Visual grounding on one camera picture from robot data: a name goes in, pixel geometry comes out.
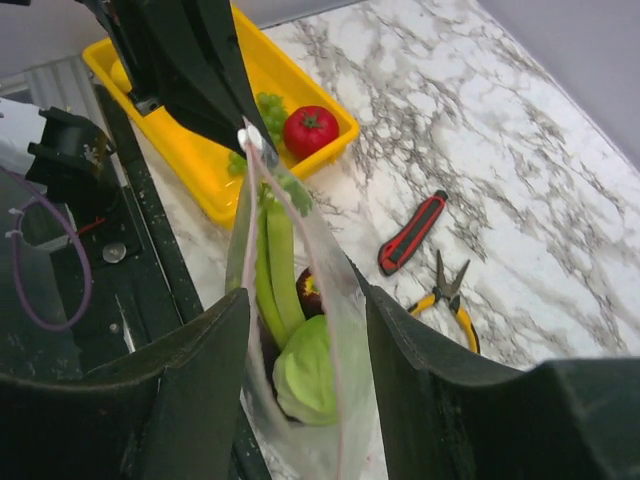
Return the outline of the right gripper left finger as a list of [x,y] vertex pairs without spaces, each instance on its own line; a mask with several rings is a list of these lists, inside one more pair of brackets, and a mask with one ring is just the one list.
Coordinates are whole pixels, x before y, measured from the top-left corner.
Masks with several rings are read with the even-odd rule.
[[245,289],[79,380],[1,378],[5,479],[224,479],[249,333]]

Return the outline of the green toy cabbage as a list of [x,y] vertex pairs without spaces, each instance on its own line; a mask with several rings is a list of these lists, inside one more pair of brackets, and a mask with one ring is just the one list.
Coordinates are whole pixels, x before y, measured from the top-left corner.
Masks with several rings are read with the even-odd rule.
[[276,400],[290,418],[311,426],[338,421],[330,338],[325,315],[305,321],[275,361]]

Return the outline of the dark toy onion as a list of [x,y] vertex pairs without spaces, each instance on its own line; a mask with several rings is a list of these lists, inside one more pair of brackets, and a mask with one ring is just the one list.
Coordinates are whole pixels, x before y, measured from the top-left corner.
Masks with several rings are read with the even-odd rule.
[[296,281],[296,290],[301,309],[307,320],[324,314],[321,294],[315,285],[315,279],[309,267],[300,273]]

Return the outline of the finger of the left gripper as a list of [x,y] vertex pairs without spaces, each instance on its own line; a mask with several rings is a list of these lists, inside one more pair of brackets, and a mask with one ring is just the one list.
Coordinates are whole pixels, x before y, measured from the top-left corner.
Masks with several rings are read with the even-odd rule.
[[163,107],[182,127],[235,152],[247,123],[268,133],[229,2],[105,1],[102,26],[141,114]]

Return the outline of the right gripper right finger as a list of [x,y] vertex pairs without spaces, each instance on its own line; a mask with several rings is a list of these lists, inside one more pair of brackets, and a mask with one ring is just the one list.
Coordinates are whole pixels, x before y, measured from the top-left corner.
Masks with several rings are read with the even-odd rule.
[[364,284],[369,352],[392,479],[635,479],[639,362],[474,354]]

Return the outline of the green toy celery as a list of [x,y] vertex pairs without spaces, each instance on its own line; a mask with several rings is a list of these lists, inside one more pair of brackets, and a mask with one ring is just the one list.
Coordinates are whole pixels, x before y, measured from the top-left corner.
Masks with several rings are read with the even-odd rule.
[[306,321],[296,289],[294,225],[271,187],[258,192],[256,295],[262,322],[283,350]]

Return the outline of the green toy grapes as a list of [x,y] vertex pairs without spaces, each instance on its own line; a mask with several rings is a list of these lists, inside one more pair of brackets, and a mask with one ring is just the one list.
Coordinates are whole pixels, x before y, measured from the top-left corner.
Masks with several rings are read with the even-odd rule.
[[[284,106],[283,97],[276,93],[259,92],[256,96],[256,101],[270,139],[276,147],[280,147],[283,144],[284,123],[289,117]],[[231,177],[242,175],[246,170],[246,166],[247,162],[243,156],[235,152],[229,154],[227,171]]]

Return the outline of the clear zip top bag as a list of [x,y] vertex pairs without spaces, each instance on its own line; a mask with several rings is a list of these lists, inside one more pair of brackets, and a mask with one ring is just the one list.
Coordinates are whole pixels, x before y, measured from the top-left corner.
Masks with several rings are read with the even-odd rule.
[[249,298],[242,401],[298,479],[357,479],[374,426],[365,295],[311,195],[251,123],[226,270]]

